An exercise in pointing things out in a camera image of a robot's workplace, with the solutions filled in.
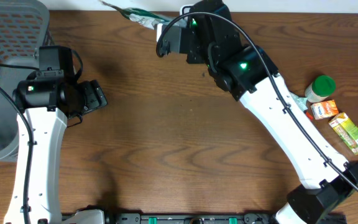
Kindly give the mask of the green white barcode packet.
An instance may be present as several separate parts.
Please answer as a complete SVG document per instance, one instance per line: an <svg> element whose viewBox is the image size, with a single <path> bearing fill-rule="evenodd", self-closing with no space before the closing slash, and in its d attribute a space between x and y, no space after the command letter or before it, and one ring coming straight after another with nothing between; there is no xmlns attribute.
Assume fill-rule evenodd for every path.
<svg viewBox="0 0 358 224"><path fill-rule="evenodd" d="M157 14L144 9L136 7L120 8L106 1L99 1L101 4L117 10L124 18L132 22L139 23L140 25L152 30L156 30L159 24L167 26L172 20L174 20L174 17Z"/></svg>

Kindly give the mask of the white teal snack packet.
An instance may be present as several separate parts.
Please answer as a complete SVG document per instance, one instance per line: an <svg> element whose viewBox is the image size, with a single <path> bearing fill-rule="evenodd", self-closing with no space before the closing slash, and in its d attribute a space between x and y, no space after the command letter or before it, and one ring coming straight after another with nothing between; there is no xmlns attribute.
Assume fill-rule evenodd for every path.
<svg viewBox="0 0 358 224"><path fill-rule="evenodd" d="M292 92L290 92L290 95L293 98L293 100L295 101L295 103L298 105L299 109L302 110L302 112L305 112L308 110L308 107L307 107L308 99L307 98L300 97Z"/></svg>

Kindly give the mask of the green lid spice jar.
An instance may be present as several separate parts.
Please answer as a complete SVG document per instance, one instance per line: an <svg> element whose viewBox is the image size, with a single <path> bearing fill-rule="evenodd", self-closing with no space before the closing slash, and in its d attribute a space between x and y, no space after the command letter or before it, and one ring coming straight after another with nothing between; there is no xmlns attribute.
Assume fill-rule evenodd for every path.
<svg viewBox="0 0 358 224"><path fill-rule="evenodd" d="M336 90L336 82L327 75L318 76L305 90L305 97L311 103L324 101Z"/></svg>

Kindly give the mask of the red white snack packet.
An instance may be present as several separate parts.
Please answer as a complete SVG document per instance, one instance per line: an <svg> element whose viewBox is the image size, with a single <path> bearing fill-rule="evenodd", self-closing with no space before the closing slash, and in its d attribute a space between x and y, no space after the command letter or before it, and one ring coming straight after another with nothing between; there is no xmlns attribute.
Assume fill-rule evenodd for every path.
<svg viewBox="0 0 358 224"><path fill-rule="evenodd" d="M305 115L309 118L309 120L314 120L313 116L308 111L305 111Z"/></svg>

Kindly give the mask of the orange tissue packet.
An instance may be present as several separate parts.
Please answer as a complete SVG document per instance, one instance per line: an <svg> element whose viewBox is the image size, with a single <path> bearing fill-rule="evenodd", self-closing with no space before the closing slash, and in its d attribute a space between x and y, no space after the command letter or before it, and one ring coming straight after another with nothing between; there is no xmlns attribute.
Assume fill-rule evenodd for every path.
<svg viewBox="0 0 358 224"><path fill-rule="evenodd" d="M339 113L336 102L334 100L313 103L311 105L311 110L314 119L316 120L330 118L336 116Z"/></svg>

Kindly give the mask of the green juice carton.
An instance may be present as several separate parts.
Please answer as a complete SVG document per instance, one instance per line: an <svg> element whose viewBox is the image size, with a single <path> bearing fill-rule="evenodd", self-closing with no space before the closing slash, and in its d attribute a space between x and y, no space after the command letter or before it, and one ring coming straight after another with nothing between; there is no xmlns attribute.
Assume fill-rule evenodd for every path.
<svg viewBox="0 0 358 224"><path fill-rule="evenodd" d="M329 121L330 127L343 140L354 155L358 155L358 127L345 112L337 114Z"/></svg>

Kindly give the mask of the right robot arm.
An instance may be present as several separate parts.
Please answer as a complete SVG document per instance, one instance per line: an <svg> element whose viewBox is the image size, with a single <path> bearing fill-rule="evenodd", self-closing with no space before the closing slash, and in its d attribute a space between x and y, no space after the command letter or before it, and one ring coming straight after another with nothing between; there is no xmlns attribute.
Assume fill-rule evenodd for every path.
<svg viewBox="0 0 358 224"><path fill-rule="evenodd" d="M294 167L300 184L274 216L277 223L319 223L358 191L358 161L337 152L297 107L265 52L241 40L234 23L157 26L156 52L195 54L220 89L249 110L269 131Z"/></svg>

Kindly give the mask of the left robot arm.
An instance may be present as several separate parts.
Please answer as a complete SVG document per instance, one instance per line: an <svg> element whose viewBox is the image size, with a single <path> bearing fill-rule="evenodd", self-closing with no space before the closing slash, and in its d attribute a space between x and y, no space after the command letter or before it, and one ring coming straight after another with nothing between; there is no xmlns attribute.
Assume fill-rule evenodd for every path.
<svg viewBox="0 0 358 224"><path fill-rule="evenodd" d="M5 223L107 223L100 208L63 219L58 199L60 151L67 121L106 105L98 82L35 78L19 82L9 100L17 111L19 150Z"/></svg>

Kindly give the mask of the white barcode scanner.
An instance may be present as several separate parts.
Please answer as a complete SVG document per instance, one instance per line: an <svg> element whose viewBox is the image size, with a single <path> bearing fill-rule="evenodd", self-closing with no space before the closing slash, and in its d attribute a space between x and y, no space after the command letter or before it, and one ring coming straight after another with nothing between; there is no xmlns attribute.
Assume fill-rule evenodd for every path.
<svg viewBox="0 0 358 224"><path fill-rule="evenodd" d="M180 15L189 13L189 12L190 12L190 9L191 9L192 7L193 7L192 4L183 5L183 6L180 8L180 10L179 10Z"/></svg>

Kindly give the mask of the grey plastic mesh basket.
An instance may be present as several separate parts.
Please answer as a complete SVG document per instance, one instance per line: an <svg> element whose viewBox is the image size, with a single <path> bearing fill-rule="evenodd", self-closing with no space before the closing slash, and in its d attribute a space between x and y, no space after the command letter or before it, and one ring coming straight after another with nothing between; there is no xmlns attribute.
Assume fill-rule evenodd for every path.
<svg viewBox="0 0 358 224"><path fill-rule="evenodd" d="M40 1L0 1L0 87L8 94L38 67L36 51L52 45L50 13ZM17 113L0 94L0 161L15 161L19 147Z"/></svg>

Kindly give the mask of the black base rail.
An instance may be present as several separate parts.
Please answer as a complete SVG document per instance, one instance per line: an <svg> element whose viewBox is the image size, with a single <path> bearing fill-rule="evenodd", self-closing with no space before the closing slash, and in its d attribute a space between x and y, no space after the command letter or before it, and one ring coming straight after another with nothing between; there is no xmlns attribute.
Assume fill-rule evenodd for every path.
<svg viewBox="0 0 358 224"><path fill-rule="evenodd" d="M246 213L245 215L141 215L139 213L105 214L101 219L99 210L78 212L64 216L63 223L111 223L111 224L271 224L276 223L272 215Z"/></svg>

